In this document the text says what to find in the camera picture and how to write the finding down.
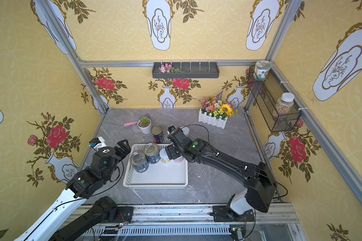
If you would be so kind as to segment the pink small can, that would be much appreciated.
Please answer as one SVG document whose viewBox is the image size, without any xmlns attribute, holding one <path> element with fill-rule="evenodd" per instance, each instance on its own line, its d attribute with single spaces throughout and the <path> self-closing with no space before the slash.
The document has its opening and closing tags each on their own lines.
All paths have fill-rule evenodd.
<svg viewBox="0 0 362 241">
<path fill-rule="evenodd" d="M 185 158 L 183 156 L 180 156 L 180 157 L 178 157 L 176 159 L 173 159 L 173 161 L 176 162 L 176 163 L 182 163 L 184 160 L 185 160 Z"/>
<path fill-rule="evenodd" d="M 188 127 L 181 127 L 181 130 L 185 136 L 189 137 L 190 129 Z"/>
</svg>

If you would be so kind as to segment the pink small can front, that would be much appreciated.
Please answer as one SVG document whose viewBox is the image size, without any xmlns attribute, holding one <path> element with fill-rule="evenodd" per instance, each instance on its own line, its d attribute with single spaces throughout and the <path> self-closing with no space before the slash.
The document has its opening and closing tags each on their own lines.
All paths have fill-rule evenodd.
<svg viewBox="0 0 362 241">
<path fill-rule="evenodd" d="M 176 162 L 176 163 L 182 163 L 184 160 L 185 160 L 185 158 L 183 156 L 180 156 L 180 157 L 178 157 L 176 159 L 173 159 L 173 161 Z"/>
</svg>

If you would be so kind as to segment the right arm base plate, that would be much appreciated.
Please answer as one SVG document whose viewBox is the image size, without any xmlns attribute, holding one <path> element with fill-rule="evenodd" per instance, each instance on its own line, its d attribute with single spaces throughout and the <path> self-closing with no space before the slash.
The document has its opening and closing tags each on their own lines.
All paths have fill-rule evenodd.
<svg viewBox="0 0 362 241">
<path fill-rule="evenodd" d="M 244 214 L 237 214 L 227 206 L 215 205 L 212 212 L 209 213 L 213 217 L 214 222 L 254 222 L 254 212 L 246 211 Z"/>
</svg>

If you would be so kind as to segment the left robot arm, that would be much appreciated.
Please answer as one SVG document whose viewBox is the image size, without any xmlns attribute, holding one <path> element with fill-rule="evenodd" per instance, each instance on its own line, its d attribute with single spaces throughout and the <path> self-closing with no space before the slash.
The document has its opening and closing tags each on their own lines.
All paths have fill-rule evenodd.
<svg viewBox="0 0 362 241">
<path fill-rule="evenodd" d="M 124 218 L 115 201 L 105 196 L 98 199 L 85 214 L 62 227 L 78 207 L 91 197 L 99 195 L 98 190 L 111 182 L 115 171 L 118 171 L 119 177 L 122 176 L 124 168 L 119 168 L 118 165 L 131 152 L 127 140 L 121 140 L 115 147 L 110 147 L 102 137 L 97 137 L 89 145 L 95 151 L 92 163 L 69 180 L 58 199 L 17 238 L 19 241 L 74 241 L 99 223 Z"/>
</svg>

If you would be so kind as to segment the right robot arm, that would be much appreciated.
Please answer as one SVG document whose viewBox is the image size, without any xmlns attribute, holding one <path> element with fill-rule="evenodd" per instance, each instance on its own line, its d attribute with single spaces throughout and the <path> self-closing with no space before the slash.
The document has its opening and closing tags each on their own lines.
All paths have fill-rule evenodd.
<svg viewBox="0 0 362 241">
<path fill-rule="evenodd" d="M 199 138 L 192 141 L 181 128 L 171 126 L 168 132 L 171 144 L 165 147 L 165 150 L 170 159 L 184 157 L 188 162 L 214 167 L 236 179 L 246 188 L 246 191 L 231 199 L 229 208 L 232 212 L 237 215 L 242 215 L 251 209 L 268 212 L 277 190 L 277 182 L 273 179 L 267 164 L 241 161 Z"/>
</svg>

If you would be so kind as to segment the yellow small can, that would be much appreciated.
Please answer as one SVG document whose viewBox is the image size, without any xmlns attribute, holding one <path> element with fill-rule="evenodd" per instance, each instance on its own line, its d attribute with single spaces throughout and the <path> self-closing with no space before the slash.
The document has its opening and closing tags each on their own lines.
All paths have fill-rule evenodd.
<svg viewBox="0 0 362 241">
<path fill-rule="evenodd" d="M 159 157 L 160 157 L 161 162 L 163 162 L 163 163 L 169 163 L 171 161 L 171 159 L 167 155 L 165 148 L 163 148 L 159 151 Z"/>
</svg>

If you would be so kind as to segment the blue tin can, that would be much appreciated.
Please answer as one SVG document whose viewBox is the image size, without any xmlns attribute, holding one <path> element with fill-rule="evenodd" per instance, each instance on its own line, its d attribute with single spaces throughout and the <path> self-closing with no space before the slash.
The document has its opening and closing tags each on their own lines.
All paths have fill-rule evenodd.
<svg viewBox="0 0 362 241">
<path fill-rule="evenodd" d="M 146 156 L 142 151 L 133 152 L 130 156 L 130 163 L 138 173 L 145 172 L 149 167 Z"/>
<path fill-rule="evenodd" d="M 149 164 L 155 164 L 160 160 L 159 148 L 155 143 L 145 145 L 144 154 Z"/>
</svg>

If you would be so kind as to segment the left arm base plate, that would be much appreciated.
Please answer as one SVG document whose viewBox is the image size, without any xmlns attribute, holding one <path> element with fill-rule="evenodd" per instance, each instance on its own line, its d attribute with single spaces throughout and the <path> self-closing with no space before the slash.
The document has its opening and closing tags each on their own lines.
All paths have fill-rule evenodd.
<svg viewBox="0 0 362 241">
<path fill-rule="evenodd" d="M 133 211 L 134 207 L 132 206 L 118 206 L 111 211 L 108 221 L 112 223 L 131 223 Z"/>
</svg>

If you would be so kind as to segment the dark tomato tin can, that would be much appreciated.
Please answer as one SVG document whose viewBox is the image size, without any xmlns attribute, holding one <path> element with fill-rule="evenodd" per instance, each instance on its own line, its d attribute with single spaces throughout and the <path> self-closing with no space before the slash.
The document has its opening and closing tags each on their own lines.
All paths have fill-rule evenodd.
<svg viewBox="0 0 362 241">
<path fill-rule="evenodd" d="M 160 126 L 152 127 L 151 134 L 153 135 L 153 139 L 156 144 L 160 144 L 164 141 L 162 127 L 160 127 Z"/>
</svg>

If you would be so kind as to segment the pink small can back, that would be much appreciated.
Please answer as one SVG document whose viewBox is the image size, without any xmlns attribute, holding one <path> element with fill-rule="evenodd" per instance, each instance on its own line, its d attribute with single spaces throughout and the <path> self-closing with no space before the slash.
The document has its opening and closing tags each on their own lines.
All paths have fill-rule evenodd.
<svg viewBox="0 0 362 241">
<path fill-rule="evenodd" d="M 190 129 L 188 127 L 181 127 L 181 130 L 185 136 L 189 137 Z"/>
</svg>

